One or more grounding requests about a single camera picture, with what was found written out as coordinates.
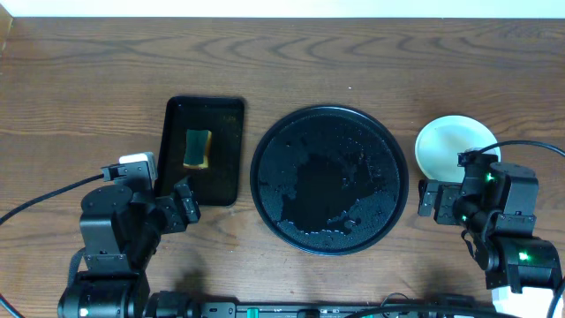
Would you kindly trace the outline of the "light blue plate front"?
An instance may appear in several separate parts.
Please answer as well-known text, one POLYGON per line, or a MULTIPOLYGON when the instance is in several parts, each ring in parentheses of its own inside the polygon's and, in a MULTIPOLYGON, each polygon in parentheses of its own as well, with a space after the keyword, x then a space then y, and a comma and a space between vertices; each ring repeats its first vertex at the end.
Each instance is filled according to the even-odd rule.
POLYGON ((485 125, 471 117, 438 117, 419 132, 415 158, 427 178, 461 183, 464 168, 458 166, 458 154, 480 150, 497 142, 485 125))

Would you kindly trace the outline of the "orange green scrub sponge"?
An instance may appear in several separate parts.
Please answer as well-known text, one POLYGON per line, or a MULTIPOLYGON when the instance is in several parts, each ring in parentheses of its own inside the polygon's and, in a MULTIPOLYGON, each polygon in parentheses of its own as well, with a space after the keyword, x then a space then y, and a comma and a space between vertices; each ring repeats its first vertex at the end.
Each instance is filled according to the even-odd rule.
POLYGON ((183 166, 191 170, 208 168, 212 133, 209 130, 187 130, 183 166))

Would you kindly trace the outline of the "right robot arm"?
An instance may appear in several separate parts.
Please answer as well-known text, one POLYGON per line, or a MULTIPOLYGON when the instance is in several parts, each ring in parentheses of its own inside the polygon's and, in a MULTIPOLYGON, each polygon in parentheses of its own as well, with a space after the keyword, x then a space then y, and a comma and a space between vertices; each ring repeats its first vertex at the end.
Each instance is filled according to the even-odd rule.
POLYGON ((564 277, 556 247, 534 236, 539 182, 513 163, 467 163, 460 183, 422 179, 420 216, 462 227, 461 237, 486 276, 497 312, 557 317, 564 277))

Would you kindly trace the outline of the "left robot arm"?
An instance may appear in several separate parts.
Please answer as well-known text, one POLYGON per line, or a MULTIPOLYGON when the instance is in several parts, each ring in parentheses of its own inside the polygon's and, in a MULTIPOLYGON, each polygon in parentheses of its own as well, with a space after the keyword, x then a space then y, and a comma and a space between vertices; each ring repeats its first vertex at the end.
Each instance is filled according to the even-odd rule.
POLYGON ((147 265, 165 234, 200 219, 184 178, 170 195, 155 197, 137 182, 106 185, 81 202, 85 246, 73 257, 57 307, 60 317, 199 317, 201 306, 182 292, 152 293, 147 265))

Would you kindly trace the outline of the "black rectangular tray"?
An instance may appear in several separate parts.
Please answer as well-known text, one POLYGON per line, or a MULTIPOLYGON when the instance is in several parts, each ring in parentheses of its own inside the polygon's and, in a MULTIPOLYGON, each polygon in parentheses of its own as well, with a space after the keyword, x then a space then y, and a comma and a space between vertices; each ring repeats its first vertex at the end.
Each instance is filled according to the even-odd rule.
POLYGON ((168 195, 174 184, 191 179, 200 205, 229 206, 237 199, 245 101, 236 97, 179 95, 167 102, 155 194, 168 195), (183 166, 187 130, 212 133, 208 168, 183 166))

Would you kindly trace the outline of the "black round tray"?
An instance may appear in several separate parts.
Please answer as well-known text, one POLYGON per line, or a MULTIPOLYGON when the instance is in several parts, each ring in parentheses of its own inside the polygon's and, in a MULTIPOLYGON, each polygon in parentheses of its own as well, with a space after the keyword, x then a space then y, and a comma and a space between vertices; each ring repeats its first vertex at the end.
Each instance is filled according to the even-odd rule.
POLYGON ((403 151, 367 113, 315 105, 278 120, 250 169, 253 202, 281 240, 319 255, 363 251, 400 219, 409 194, 403 151))

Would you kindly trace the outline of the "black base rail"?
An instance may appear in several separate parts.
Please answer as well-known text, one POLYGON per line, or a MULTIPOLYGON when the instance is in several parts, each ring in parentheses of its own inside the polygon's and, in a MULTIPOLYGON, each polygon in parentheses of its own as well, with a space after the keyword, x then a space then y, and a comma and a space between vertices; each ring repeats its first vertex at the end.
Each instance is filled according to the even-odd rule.
POLYGON ((336 304, 235 304, 208 302, 199 318, 402 318, 402 317, 509 317, 493 309, 392 303, 384 306, 345 306, 336 304))

